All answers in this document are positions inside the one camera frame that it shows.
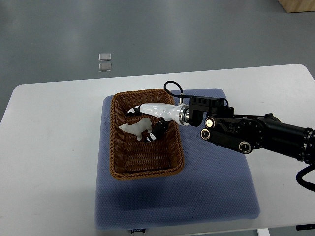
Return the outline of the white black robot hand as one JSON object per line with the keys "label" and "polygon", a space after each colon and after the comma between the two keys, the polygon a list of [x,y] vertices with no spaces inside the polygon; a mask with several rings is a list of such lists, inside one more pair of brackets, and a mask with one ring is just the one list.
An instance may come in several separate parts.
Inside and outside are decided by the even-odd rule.
{"label": "white black robot hand", "polygon": [[126,116],[134,117],[143,114],[162,118],[153,128],[147,130],[145,143],[159,140],[168,129],[168,121],[175,121],[178,125],[189,125],[189,105],[181,103],[177,106],[166,103],[144,103],[131,108]]}

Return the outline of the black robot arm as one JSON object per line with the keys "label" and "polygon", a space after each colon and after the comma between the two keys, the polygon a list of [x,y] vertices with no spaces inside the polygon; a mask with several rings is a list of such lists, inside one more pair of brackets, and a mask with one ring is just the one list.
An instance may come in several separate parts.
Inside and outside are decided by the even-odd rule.
{"label": "black robot arm", "polygon": [[225,98],[189,96],[188,104],[143,103],[127,112],[128,116],[142,114],[179,125],[204,124],[203,140],[243,154],[263,148],[309,165],[315,162],[313,129],[282,123],[272,113],[236,115]]}

